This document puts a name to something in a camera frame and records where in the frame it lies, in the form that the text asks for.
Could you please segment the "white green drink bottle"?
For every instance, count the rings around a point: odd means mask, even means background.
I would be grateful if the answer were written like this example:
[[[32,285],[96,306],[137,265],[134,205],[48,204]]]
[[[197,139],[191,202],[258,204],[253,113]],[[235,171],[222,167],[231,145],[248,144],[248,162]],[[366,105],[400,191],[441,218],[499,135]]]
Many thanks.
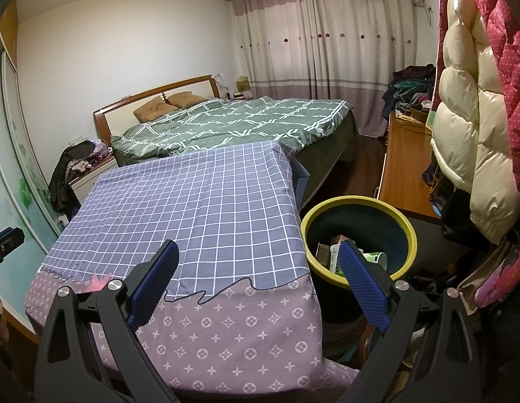
[[[380,265],[384,270],[388,268],[388,256],[385,252],[364,252],[363,257],[369,263]]]

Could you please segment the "pink strawberry milk carton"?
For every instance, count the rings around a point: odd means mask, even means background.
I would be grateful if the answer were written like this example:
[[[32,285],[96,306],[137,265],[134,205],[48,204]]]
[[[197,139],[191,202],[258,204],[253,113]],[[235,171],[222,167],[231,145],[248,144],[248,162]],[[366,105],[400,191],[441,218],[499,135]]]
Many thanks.
[[[340,277],[343,277],[344,273],[342,271],[341,264],[339,263],[339,258],[338,258],[339,248],[340,248],[341,244],[343,242],[345,242],[346,240],[347,240],[346,236],[343,236],[343,235],[336,236],[332,240],[332,244],[329,246],[330,260],[329,260],[328,268],[332,273],[334,273]]]

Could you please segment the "yellow rimmed trash bin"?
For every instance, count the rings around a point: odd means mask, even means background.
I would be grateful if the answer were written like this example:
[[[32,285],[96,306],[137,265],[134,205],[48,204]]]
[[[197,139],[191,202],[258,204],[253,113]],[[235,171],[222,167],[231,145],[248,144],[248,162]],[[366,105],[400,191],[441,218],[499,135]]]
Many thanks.
[[[349,289],[344,277],[315,258],[317,246],[327,245],[337,236],[353,240],[366,252],[386,253],[393,280],[406,276],[418,251],[417,235],[407,217],[381,200],[362,195],[342,195],[317,204],[304,216],[300,231],[316,289]]]

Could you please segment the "sliding wardrobe door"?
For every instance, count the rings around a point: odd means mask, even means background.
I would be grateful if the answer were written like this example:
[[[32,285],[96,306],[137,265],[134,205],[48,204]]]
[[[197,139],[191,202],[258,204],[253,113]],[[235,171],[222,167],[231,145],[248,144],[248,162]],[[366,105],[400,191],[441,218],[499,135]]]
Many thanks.
[[[16,69],[0,38],[0,230],[5,227],[20,228],[24,242],[0,264],[0,299],[12,325],[34,339],[25,297],[61,224],[31,146]]]

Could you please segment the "dark clothes on nightstand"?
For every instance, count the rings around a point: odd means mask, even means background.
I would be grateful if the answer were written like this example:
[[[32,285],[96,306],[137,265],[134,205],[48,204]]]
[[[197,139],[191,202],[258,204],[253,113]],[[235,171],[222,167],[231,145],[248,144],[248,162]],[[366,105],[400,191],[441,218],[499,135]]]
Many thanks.
[[[110,154],[107,143],[101,139],[85,140],[62,152],[49,184],[50,203],[58,214],[68,219],[76,214],[81,204],[70,183]]]

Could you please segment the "wooden bed headboard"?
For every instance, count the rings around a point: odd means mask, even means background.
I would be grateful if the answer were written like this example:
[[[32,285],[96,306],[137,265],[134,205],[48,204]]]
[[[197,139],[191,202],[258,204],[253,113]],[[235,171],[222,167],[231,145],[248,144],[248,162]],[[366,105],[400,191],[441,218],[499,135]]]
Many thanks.
[[[211,75],[188,78],[168,85],[155,87],[136,95],[104,106],[93,113],[93,121],[98,138],[111,143],[111,136],[119,136],[139,121],[133,112],[157,96],[164,97],[179,92],[191,91],[197,96],[220,98],[219,88]]]

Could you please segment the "purple patterned cloth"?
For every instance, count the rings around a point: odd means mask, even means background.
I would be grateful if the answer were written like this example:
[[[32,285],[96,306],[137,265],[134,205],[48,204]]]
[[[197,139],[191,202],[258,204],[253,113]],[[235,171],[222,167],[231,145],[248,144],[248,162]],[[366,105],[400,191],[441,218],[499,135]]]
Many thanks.
[[[324,357],[311,278],[167,301],[136,336],[174,392],[254,402],[334,402],[358,372]]]

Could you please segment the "blue checked tablecloth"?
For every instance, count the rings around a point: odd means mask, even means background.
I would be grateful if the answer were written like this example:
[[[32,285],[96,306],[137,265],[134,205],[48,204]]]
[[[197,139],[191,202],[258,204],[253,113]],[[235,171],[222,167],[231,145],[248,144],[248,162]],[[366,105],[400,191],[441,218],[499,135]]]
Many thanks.
[[[172,240],[166,293],[211,298],[247,278],[257,289],[308,273],[289,149],[275,141],[210,148],[115,168],[97,180],[42,263],[75,282],[123,278]]]

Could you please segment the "brown pillow left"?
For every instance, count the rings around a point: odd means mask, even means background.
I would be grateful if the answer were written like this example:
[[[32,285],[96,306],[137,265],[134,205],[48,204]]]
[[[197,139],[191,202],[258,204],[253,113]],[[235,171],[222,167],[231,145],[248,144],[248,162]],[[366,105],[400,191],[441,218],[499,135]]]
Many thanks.
[[[165,102],[164,99],[157,96],[136,108],[133,111],[133,115],[140,123],[147,123],[178,110],[178,107]]]

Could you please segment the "wooden desk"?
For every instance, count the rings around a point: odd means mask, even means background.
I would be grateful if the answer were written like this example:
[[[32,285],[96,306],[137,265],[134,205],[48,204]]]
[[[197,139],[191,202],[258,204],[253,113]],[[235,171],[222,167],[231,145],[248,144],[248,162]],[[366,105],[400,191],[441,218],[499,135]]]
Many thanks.
[[[422,178],[431,161],[430,139],[431,133],[422,123],[390,114],[379,199],[410,217],[437,224],[439,216],[432,209],[429,187]]]

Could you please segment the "cream puffer jacket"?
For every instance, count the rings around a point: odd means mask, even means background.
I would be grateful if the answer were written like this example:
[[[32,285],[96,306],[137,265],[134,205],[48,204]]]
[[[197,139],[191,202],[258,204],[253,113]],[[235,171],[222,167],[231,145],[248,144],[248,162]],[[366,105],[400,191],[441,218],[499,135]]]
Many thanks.
[[[498,68],[476,0],[443,0],[439,106],[431,146],[442,173],[470,196],[470,220],[497,244],[519,214]]]

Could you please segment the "pile of clothes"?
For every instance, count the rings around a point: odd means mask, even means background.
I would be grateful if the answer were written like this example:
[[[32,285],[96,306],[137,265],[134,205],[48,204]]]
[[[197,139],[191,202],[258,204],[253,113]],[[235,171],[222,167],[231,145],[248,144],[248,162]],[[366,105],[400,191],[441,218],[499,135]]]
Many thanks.
[[[436,68],[434,64],[409,65],[393,73],[392,81],[382,96],[385,120],[393,111],[407,112],[409,105],[420,104],[432,99],[435,86]]]

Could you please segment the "yellow tissue box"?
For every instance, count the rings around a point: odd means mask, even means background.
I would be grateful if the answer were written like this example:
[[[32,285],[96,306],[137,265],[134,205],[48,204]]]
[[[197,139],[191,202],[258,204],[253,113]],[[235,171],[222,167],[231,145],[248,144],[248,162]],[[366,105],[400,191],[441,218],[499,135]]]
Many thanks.
[[[248,79],[248,77],[245,76],[239,76],[237,77],[236,83],[236,89],[239,93],[248,92],[251,90],[251,84]]]

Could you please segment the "pink white curtain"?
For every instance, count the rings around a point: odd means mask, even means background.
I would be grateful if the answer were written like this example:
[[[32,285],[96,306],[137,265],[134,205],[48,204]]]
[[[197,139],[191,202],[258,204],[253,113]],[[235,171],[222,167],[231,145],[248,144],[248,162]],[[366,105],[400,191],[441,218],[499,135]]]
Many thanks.
[[[241,70],[256,97],[343,99],[383,136],[383,94],[416,61],[412,0],[231,0]]]

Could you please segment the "red dotted quilted coat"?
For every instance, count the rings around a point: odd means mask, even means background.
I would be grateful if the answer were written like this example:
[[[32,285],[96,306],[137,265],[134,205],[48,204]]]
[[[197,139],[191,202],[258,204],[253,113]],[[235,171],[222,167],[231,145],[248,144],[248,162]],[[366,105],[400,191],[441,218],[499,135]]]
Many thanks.
[[[475,0],[499,70],[505,95],[512,171],[520,188],[520,23],[506,0]]]

